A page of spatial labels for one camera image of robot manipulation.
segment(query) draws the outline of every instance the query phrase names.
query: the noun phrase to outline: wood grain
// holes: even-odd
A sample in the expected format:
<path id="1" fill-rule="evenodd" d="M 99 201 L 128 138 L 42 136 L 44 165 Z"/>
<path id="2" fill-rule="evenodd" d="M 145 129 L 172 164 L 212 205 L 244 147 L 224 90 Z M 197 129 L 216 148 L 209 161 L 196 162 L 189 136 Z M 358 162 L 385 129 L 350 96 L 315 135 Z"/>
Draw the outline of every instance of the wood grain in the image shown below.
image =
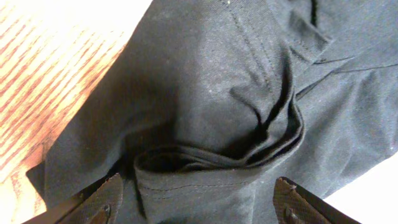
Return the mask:
<path id="1" fill-rule="evenodd" d="M 45 211 L 26 171 L 43 160 L 121 53 L 149 4 L 1 3 L 1 223 L 21 223 Z"/>

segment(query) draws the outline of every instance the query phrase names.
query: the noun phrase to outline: white surface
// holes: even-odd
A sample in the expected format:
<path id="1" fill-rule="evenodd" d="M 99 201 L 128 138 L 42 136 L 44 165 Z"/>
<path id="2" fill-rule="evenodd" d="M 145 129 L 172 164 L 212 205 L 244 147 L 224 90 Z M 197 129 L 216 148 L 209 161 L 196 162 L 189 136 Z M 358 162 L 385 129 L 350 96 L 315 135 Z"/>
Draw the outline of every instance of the white surface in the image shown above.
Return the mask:
<path id="1" fill-rule="evenodd" d="M 327 199 L 362 224 L 398 223 L 398 153 Z"/>

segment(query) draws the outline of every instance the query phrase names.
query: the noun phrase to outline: black garment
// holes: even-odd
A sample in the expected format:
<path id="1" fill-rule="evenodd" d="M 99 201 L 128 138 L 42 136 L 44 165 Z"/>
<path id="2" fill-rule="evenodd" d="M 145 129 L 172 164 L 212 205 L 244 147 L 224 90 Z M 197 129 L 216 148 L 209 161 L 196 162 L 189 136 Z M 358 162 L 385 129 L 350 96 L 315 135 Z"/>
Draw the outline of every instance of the black garment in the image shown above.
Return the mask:
<path id="1" fill-rule="evenodd" d="M 398 150 L 397 21 L 395 0 L 154 1 L 47 154 L 47 205 L 112 167 L 118 223 L 275 223 L 279 176 L 330 195 Z"/>

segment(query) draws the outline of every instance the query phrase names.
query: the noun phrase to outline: seam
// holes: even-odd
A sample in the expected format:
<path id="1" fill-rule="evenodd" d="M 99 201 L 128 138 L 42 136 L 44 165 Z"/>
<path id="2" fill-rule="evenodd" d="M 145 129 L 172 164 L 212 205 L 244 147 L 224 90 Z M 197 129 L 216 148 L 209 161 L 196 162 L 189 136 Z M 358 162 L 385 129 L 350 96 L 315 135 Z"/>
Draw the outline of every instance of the seam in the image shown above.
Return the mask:
<path id="1" fill-rule="evenodd" d="M 234 186 L 234 185 L 244 185 L 247 184 L 247 181 L 244 182 L 239 182 L 239 183 L 233 183 L 233 184 L 215 184 L 215 185 L 196 185 L 196 184 L 190 184 L 190 185 L 185 185 L 185 186 L 181 186 L 181 187 L 176 187 L 176 188 L 172 188 L 172 189 L 152 189 L 152 188 L 148 188 L 148 187 L 140 187 L 142 189 L 146 189 L 146 190 L 150 190 L 150 191 L 155 191 L 155 192 L 169 192 L 172 190 L 178 190 L 178 189 L 183 189 L 186 187 L 227 187 L 227 186 Z"/>
<path id="2" fill-rule="evenodd" d="M 368 71 L 368 70 L 372 70 L 372 69 L 378 69 L 378 68 L 389 68 L 389 67 L 394 67 L 397 66 L 397 64 L 393 64 L 393 65 L 385 65 L 385 66 L 380 66 L 380 67 L 372 67 L 372 68 L 364 68 L 364 69 L 356 69 L 356 70 L 347 70 L 347 71 L 340 71 L 340 72 L 332 72 L 334 74 L 339 74 L 339 73 L 348 73 L 348 72 L 361 72 L 361 71 Z"/>
<path id="3" fill-rule="evenodd" d="M 253 27 L 253 25 L 251 24 L 250 19 L 248 19 L 248 24 L 249 24 L 250 28 L 253 30 L 254 35 L 256 36 L 257 40 L 260 41 L 261 49 L 262 49 L 262 51 L 264 52 L 264 54 L 266 55 L 266 58 L 267 58 L 267 60 L 268 60 L 268 63 L 269 63 L 269 65 L 271 66 L 271 72 L 272 72 L 272 74 L 276 77 L 274 65 L 272 64 L 272 62 L 271 62 L 271 60 L 270 60 L 270 57 L 269 57 L 269 54 L 267 53 L 266 48 L 264 47 L 264 43 L 262 42 L 262 40 L 261 40 L 261 38 L 259 37 L 258 33 L 254 30 L 254 27 Z"/>
<path id="4" fill-rule="evenodd" d="M 336 59 L 336 60 L 329 60 L 329 61 L 321 59 L 319 62 L 314 62 L 313 64 L 314 65 L 323 65 L 323 64 L 326 64 L 326 63 L 340 62 L 340 61 L 348 60 L 348 59 L 352 59 L 352 58 L 355 58 L 355 56 L 339 58 L 339 59 Z"/>
<path id="5" fill-rule="evenodd" d="M 270 90 L 270 92 L 272 93 L 272 96 L 273 96 L 274 93 L 273 93 L 273 91 L 272 91 L 272 88 L 271 88 L 271 86 L 270 86 L 269 80 L 268 80 L 268 78 L 267 78 L 267 75 L 266 75 L 267 72 L 266 72 L 266 70 L 264 69 L 264 67 L 261 65 L 261 63 L 259 62 L 258 58 L 256 57 L 256 55 L 255 55 L 255 53 L 254 53 L 254 51 L 253 51 L 253 46 L 251 45 L 251 43 L 250 43 L 250 41 L 249 41 L 249 39 L 248 39 L 248 37 L 247 37 L 247 35 L 246 35 L 244 29 L 239 25 L 238 18 L 237 18 L 236 15 L 232 12 L 231 8 L 230 8 L 223 0 L 219 0 L 219 1 L 220 1 L 220 3 L 222 3 L 222 5 L 226 6 L 226 8 L 227 8 L 229 14 L 231 15 L 231 17 L 232 17 L 232 19 L 233 19 L 233 21 L 234 21 L 234 24 L 235 24 L 237 30 L 241 33 L 241 35 L 242 35 L 242 37 L 243 37 L 244 43 L 249 47 L 249 51 L 250 51 L 251 56 L 253 57 L 253 59 L 254 59 L 256 65 L 260 68 L 260 70 L 262 70 L 262 74 L 263 74 L 263 76 L 264 76 L 264 78 L 265 78 L 265 80 L 266 80 L 267 87 L 268 87 L 268 89 Z"/>
<path id="6" fill-rule="evenodd" d="M 235 187 L 228 187 L 227 188 L 227 190 L 234 190 L 234 189 L 235 189 Z M 192 193 L 216 192 L 216 191 L 219 191 L 219 190 L 221 190 L 221 189 L 210 189 L 210 190 L 203 190 L 203 191 L 201 191 L 201 190 L 191 190 L 189 192 L 185 192 L 184 194 L 178 194 L 178 195 L 174 195 L 174 196 L 170 196 L 170 197 L 153 197 L 153 196 L 148 195 L 148 194 L 145 194 L 145 196 L 147 198 L 157 199 L 157 200 L 167 200 L 167 199 L 175 200 L 177 198 L 180 198 L 180 197 L 183 197 L 183 196 L 186 196 L 186 195 L 190 195 Z"/>

